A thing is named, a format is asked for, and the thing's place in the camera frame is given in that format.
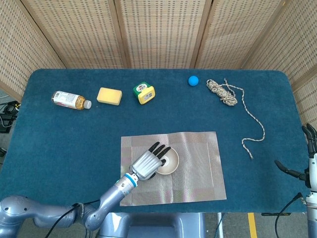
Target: yellow sponge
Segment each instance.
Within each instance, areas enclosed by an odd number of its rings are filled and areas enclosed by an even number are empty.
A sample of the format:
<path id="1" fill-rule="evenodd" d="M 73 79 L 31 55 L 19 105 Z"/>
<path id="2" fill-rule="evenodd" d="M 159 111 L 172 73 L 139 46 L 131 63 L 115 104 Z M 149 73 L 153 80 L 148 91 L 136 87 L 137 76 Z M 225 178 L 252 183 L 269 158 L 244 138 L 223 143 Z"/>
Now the yellow sponge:
<path id="1" fill-rule="evenodd" d="M 111 88 L 100 88 L 97 101 L 100 103 L 108 103 L 112 105 L 119 105 L 122 97 L 122 92 L 120 90 L 115 90 Z"/>

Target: small blue ball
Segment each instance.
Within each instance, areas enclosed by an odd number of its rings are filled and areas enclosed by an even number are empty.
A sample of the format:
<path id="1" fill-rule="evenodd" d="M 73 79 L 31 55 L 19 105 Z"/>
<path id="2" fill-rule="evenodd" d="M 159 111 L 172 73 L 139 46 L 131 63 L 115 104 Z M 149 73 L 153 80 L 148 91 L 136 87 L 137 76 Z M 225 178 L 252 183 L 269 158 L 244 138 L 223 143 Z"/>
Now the small blue ball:
<path id="1" fill-rule="evenodd" d="M 196 86 L 198 83 L 199 83 L 199 79 L 197 76 L 193 75 L 188 78 L 188 84 L 190 86 Z"/>

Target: bottle cap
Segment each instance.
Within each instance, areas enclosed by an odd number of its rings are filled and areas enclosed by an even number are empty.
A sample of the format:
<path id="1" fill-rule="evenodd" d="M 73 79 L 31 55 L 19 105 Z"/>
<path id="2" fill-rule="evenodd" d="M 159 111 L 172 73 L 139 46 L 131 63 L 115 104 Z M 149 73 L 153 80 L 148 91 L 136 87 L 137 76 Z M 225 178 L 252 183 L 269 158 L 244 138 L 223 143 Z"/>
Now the bottle cap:
<path id="1" fill-rule="evenodd" d="M 85 100 L 85 101 L 84 101 L 84 108 L 90 109 L 90 108 L 91 108 L 91 101 Z"/>

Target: wooden screen panel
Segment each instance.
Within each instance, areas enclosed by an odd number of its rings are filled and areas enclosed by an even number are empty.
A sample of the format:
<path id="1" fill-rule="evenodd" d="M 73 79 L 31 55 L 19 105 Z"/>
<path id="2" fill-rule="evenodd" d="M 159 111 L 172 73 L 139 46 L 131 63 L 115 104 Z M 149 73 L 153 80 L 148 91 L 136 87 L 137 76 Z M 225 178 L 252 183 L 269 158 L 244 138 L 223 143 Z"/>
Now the wooden screen panel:
<path id="1" fill-rule="evenodd" d="M 206 1 L 116 0 L 115 3 L 120 5 L 117 13 L 132 68 L 190 67 Z"/>
<path id="2" fill-rule="evenodd" d="M 67 67 L 124 67 L 113 1 L 22 1 Z"/>
<path id="3" fill-rule="evenodd" d="M 0 86 L 18 101 L 33 71 L 64 68 L 20 1 L 0 1 L 0 32 Z"/>
<path id="4" fill-rule="evenodd" d="M 239 68 L 279 6 L 277 0 L 214 0 L 197 68 Z"/>
<path id="5" fill-rule="evenodd" d="M 302 122 L 317 128 L 317 74 L 294 92 L 294 96 Z"/>
<path id="6" fill-rule="evenodd" d="M 244 68 L 278 69 L 291 82 L 317 64 L 317 1 L 287 1 L 284 10 L 248 60 Z"/>

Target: twisted rope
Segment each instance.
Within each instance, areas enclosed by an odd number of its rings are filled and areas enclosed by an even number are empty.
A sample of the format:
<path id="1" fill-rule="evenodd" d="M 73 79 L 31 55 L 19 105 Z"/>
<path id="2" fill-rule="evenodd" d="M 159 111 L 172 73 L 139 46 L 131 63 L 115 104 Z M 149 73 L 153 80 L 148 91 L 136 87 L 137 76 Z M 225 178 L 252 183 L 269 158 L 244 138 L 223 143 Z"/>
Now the twisted rope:
<path id="1" fill-rule="evenodd" d="M 229 105 L 229 106 L 234 106 L 238 103 L 237 99 L 235 98 L 235 93 L 234 91 L 230 88 L 235 88 L 235 89 L 239 89 L 242 91 L 242 104 L 244 106 L 244 109 L 246 110 L 247 114 L 250 115 L 250 117 L 252 117 L 262 128 L 262 132 L 263 132 L 263 136 L 261 139 L 252 139 L 252 138 L 243 138 L 241 143 L 242 143 L 242 146 L 243 148 L 249 153 L 250 155 L 250 158 L 253 159 L 253 156 L 250 152 L 250 150 L 245 146 L 244 142 L 246 140 L 250 140 L 250 141 L 255 141 L 255 142 L 259 142 L 259 141 L 263 141 L 265 139 L 265 129 L 264 129 L 264 126 L 262 125 L 262 123 L 254 116 L 251 114 L 251 112 L 248 111 L 247 109 L 247 106 L 244 102 L 244 90 L 242 88 L 239 88 L 239 87 L 236 87 L 236 86 L 233 86 L 233 85 L 230 85 L 228 84 L 227 80 L 224 79 L 224 84 L 217 84 L 215 81 L 209 79 L 207 80 L 207 87 L 213 92 L 213 93 L 216 93 L 219 97 L 220 97 L 220 100 Z M 229 89 L 229 91 L 231 92 L 228 92 L 226 91 L 224 88 L 222 88 L 222 86 L 227 86 L 227 88 Z"/>

